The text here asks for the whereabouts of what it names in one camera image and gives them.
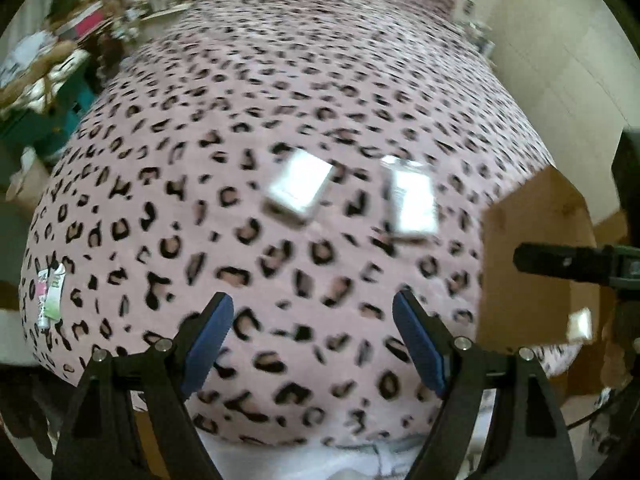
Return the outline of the brown cardboard box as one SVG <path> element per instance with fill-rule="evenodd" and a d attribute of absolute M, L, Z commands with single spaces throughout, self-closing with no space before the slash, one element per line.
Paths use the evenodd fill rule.
<path fill-rule="evenodd" d="M 594 341 L 600 290 L 585 276 L 596 239 L 585 199 L 559 170 L 544 168 L 486 209 L 483 243 L 483 348 Z"/>

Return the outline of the small green pink packet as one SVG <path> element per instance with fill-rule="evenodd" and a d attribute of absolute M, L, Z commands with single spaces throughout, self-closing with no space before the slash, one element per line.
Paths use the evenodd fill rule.
<path fill-rule="evenodd" d="M 54 269 L 41 270 L 37 274 L 37 327 L 40 332 L 50 330 L 51 324 L 62 318 L 61 304 L 65 278 L 66 269 L 63 263 L 59 263 Z"/>

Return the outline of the white labelled cotton pad pack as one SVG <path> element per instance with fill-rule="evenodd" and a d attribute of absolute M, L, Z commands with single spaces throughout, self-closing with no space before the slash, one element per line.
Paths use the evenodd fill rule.
<path fill-rule="evenodd" d="M 387 222 L 398 240 L 424 240 L 438 233 L 431 168 L 387 155 L 381 159 L 388 189 Z"/>

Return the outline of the pink leopard print blanket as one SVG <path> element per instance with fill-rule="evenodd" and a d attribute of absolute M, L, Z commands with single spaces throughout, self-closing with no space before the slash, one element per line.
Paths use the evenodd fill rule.
<path fill-rule="evenodd" d="M 30 222 L 20 307 L 37 362 L 76 384 L 215 292 L 232 329 L 189 411 L 258 445 L 427 434 L 439 403 L 390 314 L 408 287 L 454 332 L 480 309 L 483 210 L 551 164 L 451 21 L 454 0 L 198 0 L 93 103 Z M 300 148 L 335 169 L 306 224 L 266 207 Z M 431 168 L 438 233 L 398 240 L 381 159 Z M 37 327 L 39 271 L 62 318 Z"/>

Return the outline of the nightstand with bottles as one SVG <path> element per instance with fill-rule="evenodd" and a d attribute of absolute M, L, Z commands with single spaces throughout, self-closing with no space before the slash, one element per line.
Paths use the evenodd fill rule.
<path fill-rule="evenodd" d="M 489 38 L 490 27 L 476 16 L 476 0 L 456 0 L 452 19 L 480 56 L 489 61 L 495 43 Z"/>

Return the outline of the clear pack of cotton swabs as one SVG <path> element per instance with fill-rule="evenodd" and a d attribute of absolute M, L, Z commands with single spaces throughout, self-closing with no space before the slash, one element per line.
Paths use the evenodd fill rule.
<path fill-rule="evenodd" d="M 274 173 L 265 190 L 266 207 L 297 224 L 316 213 L 335 167 L 296 148 Z"/>

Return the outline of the cluttered side shelf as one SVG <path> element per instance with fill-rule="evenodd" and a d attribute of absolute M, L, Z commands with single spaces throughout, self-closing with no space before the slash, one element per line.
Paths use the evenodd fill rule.
<path fill-rule="evenodd" d="M 61 39 L 56 31 L 83 4 L 84 0 L 1 0 L 1 91 L 8 94 L 1 99 L 3 108 L 78 49 L 75 39 Z"/>

